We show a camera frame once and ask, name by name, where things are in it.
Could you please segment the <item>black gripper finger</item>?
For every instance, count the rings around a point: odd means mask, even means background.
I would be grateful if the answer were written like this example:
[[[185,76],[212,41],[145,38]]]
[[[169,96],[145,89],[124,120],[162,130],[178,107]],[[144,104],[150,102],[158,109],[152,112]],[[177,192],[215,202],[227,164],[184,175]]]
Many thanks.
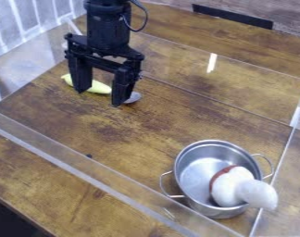
[[[92,59],[72,53],[68,54],[66,58],[69,60],[74,88],[80,93],[84,93],[92,88]]]
[[[129,66],[121,66],[117,69],[112,82],[112,104],[114,106],[120,106],[130,98],[140,77]]]

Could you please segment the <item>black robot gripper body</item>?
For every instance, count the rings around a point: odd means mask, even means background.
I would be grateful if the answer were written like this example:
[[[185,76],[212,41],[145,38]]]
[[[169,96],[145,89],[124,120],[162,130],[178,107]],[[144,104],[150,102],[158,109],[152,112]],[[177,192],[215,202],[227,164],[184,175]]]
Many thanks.
[[[129,46],[129,41],[130,33],[141,31],[145,25],[138,29],[132,27],[132,5],[145,10],[140,0],[84,0],[88,34],[65,35],[70,71],[88,69],[89,61],[97,62],[94,54],[122,57],[134,67],[141,65],[144,54]]]

